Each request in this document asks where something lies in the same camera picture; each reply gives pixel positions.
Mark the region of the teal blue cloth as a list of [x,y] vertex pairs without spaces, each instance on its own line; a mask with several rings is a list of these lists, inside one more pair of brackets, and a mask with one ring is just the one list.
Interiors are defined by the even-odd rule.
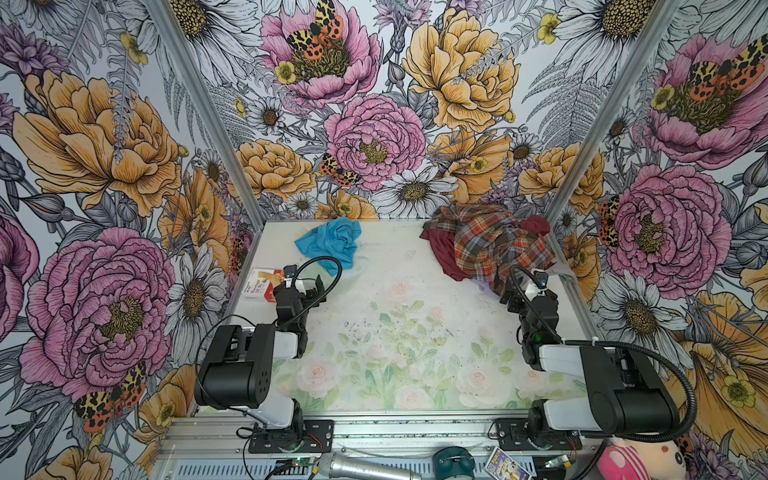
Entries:
[[[346,271],[354,266],[357,239],[361,233],[362,228],[357,220],[340,217],[310,230],[297,239],[294,244],[299,252],[308,259],[323,256],[334,257],[341,264],[340,268]],[[337,275],[340,269],[332,260],[320,260],[319,264],[331,276]]]

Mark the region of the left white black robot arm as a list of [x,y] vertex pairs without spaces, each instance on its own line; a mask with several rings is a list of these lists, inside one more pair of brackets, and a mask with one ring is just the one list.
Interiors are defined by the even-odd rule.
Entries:
[[308,310],[324,301],[322,279],[299,279],[274,290],[277,319],[270,323],[217,326],[200,366],[195,401],[253,419],[256,431],[280,440],[305,435],[298,401],[272,385],[277,360],[299,359],[306,352]]

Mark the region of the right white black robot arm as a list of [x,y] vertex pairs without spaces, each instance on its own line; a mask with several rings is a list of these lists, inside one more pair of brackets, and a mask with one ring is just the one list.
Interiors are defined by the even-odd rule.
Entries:
[[510,280],[501,297],[518,315],[517,340],[534,371],[571,376],[586,388],[583,398],[539,399],[525,420],[499,426],[511,442],[524,449],[561,447],[580,435],[662,443],[685,433],[694,422],[697,404],[691,398],[679,413],[655,366],[663,364],[678,379],[682,371],[667,358],[626,342],[565,340],[556,331],[557,295],[541,286],[530,297]]

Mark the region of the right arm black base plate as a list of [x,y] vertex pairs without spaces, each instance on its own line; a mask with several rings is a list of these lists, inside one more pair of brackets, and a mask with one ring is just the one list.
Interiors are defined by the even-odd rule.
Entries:
[[490,432],[498,446],[508,452],[579,451],[582,448],[576,431],[534,425],[527,418],[498,418],[493,421]]

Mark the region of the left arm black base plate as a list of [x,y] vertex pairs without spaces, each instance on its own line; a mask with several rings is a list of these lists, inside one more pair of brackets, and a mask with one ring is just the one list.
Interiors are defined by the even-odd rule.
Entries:
[[252,434],[246,450],[250,454],[323,454],[332,450],[335,422],[305,420],[285,429]]

